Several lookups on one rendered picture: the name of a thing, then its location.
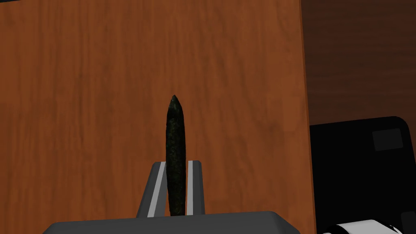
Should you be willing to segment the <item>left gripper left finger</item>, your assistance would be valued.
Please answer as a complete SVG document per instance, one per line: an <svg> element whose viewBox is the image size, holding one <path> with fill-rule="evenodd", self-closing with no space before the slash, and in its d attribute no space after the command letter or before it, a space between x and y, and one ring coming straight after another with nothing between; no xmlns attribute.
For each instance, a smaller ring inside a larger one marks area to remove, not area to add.
<svg viewBox="0 0 416 234"><path fill-rule="evenodd" d="M166 199L166 162L155 162L152 165L136 217L164 217Z"/></svg>

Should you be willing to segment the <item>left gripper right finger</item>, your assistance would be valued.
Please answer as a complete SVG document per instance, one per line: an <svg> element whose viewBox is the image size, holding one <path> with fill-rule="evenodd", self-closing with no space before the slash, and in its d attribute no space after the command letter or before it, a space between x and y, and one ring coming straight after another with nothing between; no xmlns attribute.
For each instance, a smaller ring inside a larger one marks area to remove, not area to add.
<svg viewBox="0 0 416 234"><path fill-rule="evenodd" d="M204 187L200 161L188 161L187 179L186 215L204 215Z"/></svg>

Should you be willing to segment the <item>dark green cucumber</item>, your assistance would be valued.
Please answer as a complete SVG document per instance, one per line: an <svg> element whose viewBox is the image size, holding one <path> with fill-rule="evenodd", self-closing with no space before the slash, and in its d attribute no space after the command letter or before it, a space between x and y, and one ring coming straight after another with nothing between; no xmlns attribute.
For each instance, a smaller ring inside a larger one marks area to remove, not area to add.
<svg viewBox="0 0 416 234"><path fill-rule="evenodd" d="M166 174L171 216L185 215L186 138L182 106L173 95L166 122Z"/></svg>

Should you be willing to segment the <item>brown wooden table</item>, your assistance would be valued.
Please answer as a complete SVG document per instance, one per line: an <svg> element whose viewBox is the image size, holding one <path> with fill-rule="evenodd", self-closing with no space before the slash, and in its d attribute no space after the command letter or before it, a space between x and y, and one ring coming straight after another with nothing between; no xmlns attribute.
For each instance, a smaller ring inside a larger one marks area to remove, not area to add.
<svg viewBox="0 0 416 234"><path fill-rule="evenodd" d="M207 213L315 234L300 0L0 4L0 234L134 217L173 95Z"/></svg>

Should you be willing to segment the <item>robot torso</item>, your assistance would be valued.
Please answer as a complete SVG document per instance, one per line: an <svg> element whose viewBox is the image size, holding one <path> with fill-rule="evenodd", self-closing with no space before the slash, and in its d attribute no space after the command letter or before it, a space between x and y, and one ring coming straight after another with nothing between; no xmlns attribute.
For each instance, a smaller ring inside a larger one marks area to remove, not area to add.
<svg viewBox="0 0 416 234"><path fill-rule="evenodd" d="M416 234L416 160L402 118L311 125L310 143L319 234L368 219Z"/></svg>

